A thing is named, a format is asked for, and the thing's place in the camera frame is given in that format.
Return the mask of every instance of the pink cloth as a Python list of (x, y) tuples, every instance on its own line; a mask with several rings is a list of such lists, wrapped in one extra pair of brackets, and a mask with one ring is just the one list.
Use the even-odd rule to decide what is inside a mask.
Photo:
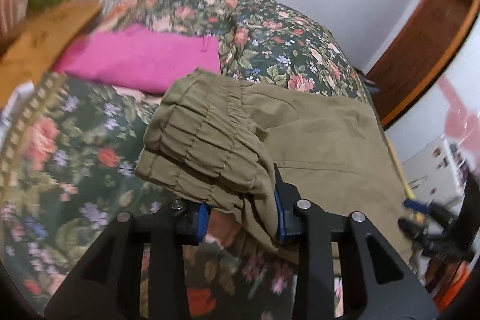
[(156, 33), (134, 24), (120, 32), (96, 33), (75, 41), (53, 70), (83, 80), (162, 94), (197, 67), (220, 73), (215, 37)]

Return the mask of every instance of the dark green floral fabric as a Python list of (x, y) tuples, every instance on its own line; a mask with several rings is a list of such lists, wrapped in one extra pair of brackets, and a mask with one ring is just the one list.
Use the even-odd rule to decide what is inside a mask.
[[(225, 76), (369, 101), (328, 30), (273, 0), (102, 1), (95, 31), (141, 23), (158, 32), (212, 34)], [(0, 155), (4, 264), (38, 312), (119, 212), (150, 213), (172, 199), (133, 174), (158, 104), (140, 91), (51, 73), (13, 123)], [(184, 248), (191, 314), (290, 318), (296, 266), (215, 216), (205, 242)], [(148, 255), (146, 249), (143, 314)], [(340, 280), (335, 290), (339, 315)]]

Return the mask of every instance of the brown wooden panel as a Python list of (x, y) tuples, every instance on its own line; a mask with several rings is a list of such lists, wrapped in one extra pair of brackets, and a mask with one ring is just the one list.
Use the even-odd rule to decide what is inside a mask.
[(368, 72), (384, 119), (422, 82), (459, 31), (472, 0), (422, 0), (387, 51)]

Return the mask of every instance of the orange wooden edge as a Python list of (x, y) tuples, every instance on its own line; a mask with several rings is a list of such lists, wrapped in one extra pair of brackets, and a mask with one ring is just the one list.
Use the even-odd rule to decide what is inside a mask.
[(445, 50), (440, 59), (436, 64), (431, 68), (428, 74), (418, 83), (407, 97), (402, 100), (397, 107), (395, 107), (391, 112), (389, 112), (381, 121), (383, 127), (389, 125), (401, 112), (403, 112), (412, 102), (414, 102), (419, 96), (426, 91), (430, 84), (437, 78), (440, 72), (442, 72), (445, 67), (452, 61), (455, 52), (459, 49), (460, 45), (465, 39), (465, 36), (470, 31), (472, 24), (477, 18), (477, 14), (480, 9), (480, 0), (472, 0), (469, 11), (467, 12), (462, 25), (458, 29), (457, 34), (453, 38), (450, 46)]

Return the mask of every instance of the folded khaki garment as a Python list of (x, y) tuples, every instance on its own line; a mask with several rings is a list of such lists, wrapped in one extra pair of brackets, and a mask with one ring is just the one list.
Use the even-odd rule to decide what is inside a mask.
[(303, 198), (364, 212), (410, 254), (397, 228), (404, 189), (370, 106), (196, 70), (168, 90), (143, 140), (140, 178), (232, 213), (268, 250), (279, 251), (276, 163)]

